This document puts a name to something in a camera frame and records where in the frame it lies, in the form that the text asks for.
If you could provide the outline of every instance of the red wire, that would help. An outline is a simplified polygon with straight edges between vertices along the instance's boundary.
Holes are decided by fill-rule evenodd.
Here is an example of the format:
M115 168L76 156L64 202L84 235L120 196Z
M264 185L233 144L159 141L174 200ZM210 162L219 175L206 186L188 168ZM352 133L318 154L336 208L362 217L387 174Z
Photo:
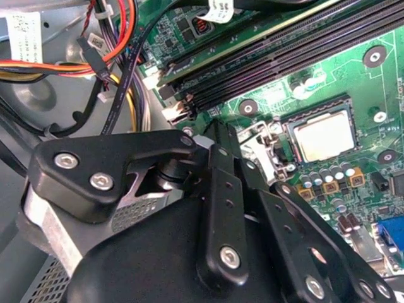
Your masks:
M123 0L118 0L119 12L121 14L121 32L119 33L118 43L121 42L126 33L126 9Z
M87 8L86 20L84 21L83 31L81 32L80 36L84 35L84 33L86 32L86 30L90 24L91 13L93 12L94 6L95 6L95 0L91 0L90 4L88 5L88 8Z

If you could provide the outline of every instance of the black ram slot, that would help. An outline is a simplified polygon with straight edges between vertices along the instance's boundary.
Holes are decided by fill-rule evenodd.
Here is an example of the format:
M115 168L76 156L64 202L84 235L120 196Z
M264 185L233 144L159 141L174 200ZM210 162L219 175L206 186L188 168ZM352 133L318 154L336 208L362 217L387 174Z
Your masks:
M175 80L175 85L178 85L179 83L185 83L187 81L192 81L195 79L198 79L199 81L203 80L204 75L209 73L209 71L213 71L214 69L227 69L225 66L234 64L234 68L241 68L243 67L243 64L246 63L246 57L253 55L253 54L259 54L259 52L265 52L266 48L275 45L276 43L279 43L281 39L284 39L286 36L289 36L290 38L295 37L297 35L300 35L301 33L304 33L305 31L312 30L314 26L316 27L322 27L327 25L330 22L330 18L336 14L340 14L342 11L351 8L352 6L360 3L362 0L346 0L342 1L320 13L317 13L311 17L308 17L307 19L300 21L294 25L291 25L287 27L284 30L281 30L277 32L274 35L270 35L269 37L265 37L264 39L255 42L251 45L248 45L247 47L238 50L235 53L232 53L224 58L221 58L219 61L214 61L213 63L207 64L203 66L202 69L199 71L195 71L191 74L185 75L183 78L179 78Z
M396 3L399 2L399 4L396 4L390 8L386 8L383 11L381 11L381 9L383 9L383 7L385 7L387 3L391 4L393 2ZM235 71L224 72L219 75L220 76L219 80L210 78L208 79L208 81L198 83L197 85L189 88L186 91L187 93L190 93L192 95L196 95L199 92L206 92L207 89L209 89L209 87L211 86L211 84L214 84L214 86L217 87L220 83L234 79L236 76L240 74L242 75L242 79L244 81L246 78L249 77L251 73L252 74L257 73L256 69L253 69L257 65L259 65L258 68L259 71L264 71L265 68L267 69L274 68L276 65L279 65L287 60L291 60L294 57L297 57L305 52L312 51L313 49L321 47L322 45L325 45L327 43L330 43L333 40L341 39L344 35L348 35L353 31L358 30L359 28L366 27L367 25L376 22L380 19L383 19L387 15L392 15L393 13L404 8L404 5L400 0L390 0L387 1L387 3L377 4L371 8L365 9L364 11L354 16L351 16L345 20L339 21L334 25L325 28L324 30L320 30L316 33L313 33L308 37L297 39L297 41L294 42L293 44L290 44L286 47L282 47L281 49L271 52L270 54L264 56L263 58L258 59L250 64L247 64L242 68L238 68Z
M262 85L270 83L271 81L274 81L276 79L287 76L288 74L298 72L301 69L304 69L308 66L316 64L317 62L319 62L323 59L326 59L332 55L335 55L339 52L349 49L357 44L366 42L367 40L374 39L378 36L388 33L403 25L404 25L404 18L401 17L398 21L385 25L382 28L379 28L371 33L365 34L364 36L359 37L353 41L349 41L339 47L336 47L334 49L331 48L328 51L321 53L320 55L316 55L315 57L305 56L305 58L311 58L311 59L307 59L302 62L297 62L298 64L296 64L296 65L284 64L283 66L280 66L276 72L274 72L274 71L272 71L270 73L267 72L263 75L256 77L255 79L252 79L251 81L249 81L247 86L239 85L239 86L234 87L234 86L231 86L232 85L231 83L229 83L229 85L230 85L229 90L226 90L226 92L224 92L223 94L220 94L220 96L212 97L208 102L206 102L204 100L192 100L190 103L192 103L194 110L196 112L206 111L218 104L222 104L223 102L225 102L231 98L234 98L238 95L246 93L249 90L258 88Z
M254 68L251 71L244 72L244 74L238 77L230 78L228 76L223 75L223 77L227 79L226 83L220 85L219 82L212 81L212 83L215 83L216 86L210 89L208 89L208 87L205 87L205 91L203 93L194 94L193 102L197 103L199 102L199 100L208 98L210 95L218 97L218 95L226 94L230 86L231 89L234 89L239 83L248 86L251 82L259 78L261 75L270 76L272 74L278 74L281 70L284 69L285 66L286 67L293 66L295 64L299 64L300 62L306 59L309 59L310 57L321 55L321 53L324 51L326 52L329 49L336 48L340 44L351 41L352 39L357 39L375 28L381 28L385 26L385 24L391 23L392 21L402 18L403 13L401 12L401 10L403 9L404 9L404 3L397 4L393 8L387 9L385 11L380 11L374 16L366 18L366 20L364 21L367 23L367 26L364 25L363 21L359 22L358 24L355 24L358 25L356 27L357 29L356 31L355 28L353 28L354 26L351 25L348 28L344 28L343 30L337 31L332 36L327 36L321 40L317 40L315 41L314 44L308 44L305 47L301 47L300 49L294 52L289 52L284 56L277 57L272 54L270 55L271 57L268 58L269 60L272 59L272 61L266 64L261 64L258 68ZM378 22L374 22L374 20L376 20L377 17L380 16L382 16L383 18L386 18L388 16L388 20L381 20Z

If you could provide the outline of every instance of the sticker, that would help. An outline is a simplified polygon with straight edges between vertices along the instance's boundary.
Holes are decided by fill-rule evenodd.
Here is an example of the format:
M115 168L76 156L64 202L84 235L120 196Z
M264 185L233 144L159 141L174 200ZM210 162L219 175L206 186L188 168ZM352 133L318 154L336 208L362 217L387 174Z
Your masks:
M215 22L227 23L234 14L234 0L209 0L209 12L199 19Z
M40 13L6 16L12 60L43 63Z
M89 34L88 36L88 44L94 47L102 57L105 57L109 53L108 45L105 43L105 40L94 33Z

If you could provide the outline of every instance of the mounting hole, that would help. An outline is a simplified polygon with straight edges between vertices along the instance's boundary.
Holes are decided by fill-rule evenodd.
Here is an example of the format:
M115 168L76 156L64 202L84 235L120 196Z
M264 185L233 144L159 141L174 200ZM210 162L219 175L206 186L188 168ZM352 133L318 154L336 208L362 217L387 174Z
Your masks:
M233 201L232 201L232 200L226 200L226 206L227 206L228 208L233 208L233 207L234 207Z
M285 229L288 234L292 233L292 229L289 227L289 225L284 225L283 229Z

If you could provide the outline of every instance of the green circuit board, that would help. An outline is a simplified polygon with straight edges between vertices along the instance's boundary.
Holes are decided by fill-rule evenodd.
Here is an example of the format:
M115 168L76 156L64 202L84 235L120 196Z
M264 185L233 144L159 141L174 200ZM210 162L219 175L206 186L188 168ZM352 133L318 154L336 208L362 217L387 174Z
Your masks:
M175 63L183 68L176 72L168 70L160 81L162 85L339 1L319 0L309 8L282 14L238 10L229 23L209 23L209 30L202 34L198 34L193 20L196 16L206 14L207 8L186 6L174 9L161 18L148 36L143 47L147 64L141 66L141 70L145 71L151 66L167 69L167 63L177 60ZM159 10L156 8L165 7L170 2L172 0L142 2L139 7L141 18L138 28L142 30L146 27L158 14ZM207 45L208 42L213 42L211 47Z
M374 46L385 47L387 56L382 65L368 68L364 65L364 56ZM299 92L299 96L296 96L290 84L305 74L312 75L316 79L316 84L306 87L304 92ZM319 171L320 168L330 167L334 163L346 161L354 167L360 167L366 179L365 185L349 188L349 193L344 197L342 193L330 194L326 195L325 201L314 198L310 204L318 206L321 213L326 217L328 215L328 220L334 225L338 214L331 200L342 197L348 211L356 214L369 226L380 218L394 217L404 213L403 198L393 196L391 191L381 193L371 182L373 172L378 171L388 179L390 173L404 168L403 78L404 27L401 27L329 57L304 71L291 74L216 106L200 114L195 121L183 122L177 127L191 128L194 133L199 134L215 118L229 122L241 131L258 121L270 121L274 117L289 116L320 104L330 97L348 94L352 99L352 119L360 145L359 150L318 163L301 165L298 173L289 182L296 185L299 183L301 174ZM252 99L258 104L258 111L253 117L245 117L239 111L241 102L247 99ZM372 109L387 113L386 120L382 123L374 122ZM387 149L397 152L397 159L391 164L380 164L377 156ZM378 213L377 210L381 206L389 206L388 212Z

